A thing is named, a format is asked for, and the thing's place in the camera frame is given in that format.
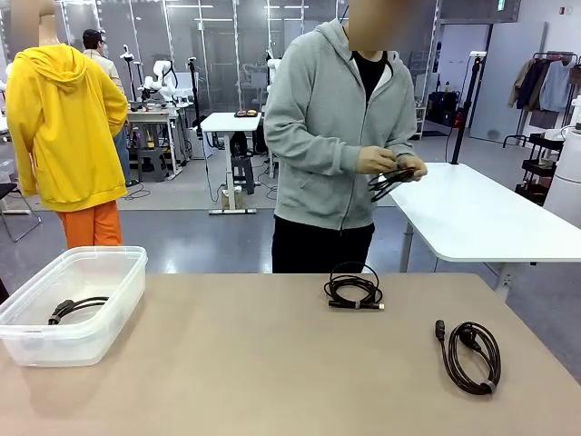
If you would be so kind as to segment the person's right hand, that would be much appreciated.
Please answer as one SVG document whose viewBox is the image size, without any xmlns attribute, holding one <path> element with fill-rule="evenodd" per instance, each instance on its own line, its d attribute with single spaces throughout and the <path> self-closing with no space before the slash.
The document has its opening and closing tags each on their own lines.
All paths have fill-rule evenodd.
<svg viewBox="0 0 581 436">
<path fill-rule="evenodd" d="M 356 171 L 359 174 L 388 173 L 398 168 L 397 158 L 390 150 L 379 146 L 367 146 L 359 149 Z"/>
</svg>

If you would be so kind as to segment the person's left hand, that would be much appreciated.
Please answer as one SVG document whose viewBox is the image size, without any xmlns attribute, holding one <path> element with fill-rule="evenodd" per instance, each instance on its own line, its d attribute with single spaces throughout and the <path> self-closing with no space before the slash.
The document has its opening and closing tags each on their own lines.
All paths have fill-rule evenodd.
<svg viewBox="0 0 581 436">
<path fill-rule="evenodd" d="M 428 174 L 426 164 L 416 155 L 401 154 L 397 158 L 398 169 L 405 182 L 419 181 Z"/>
</svg>

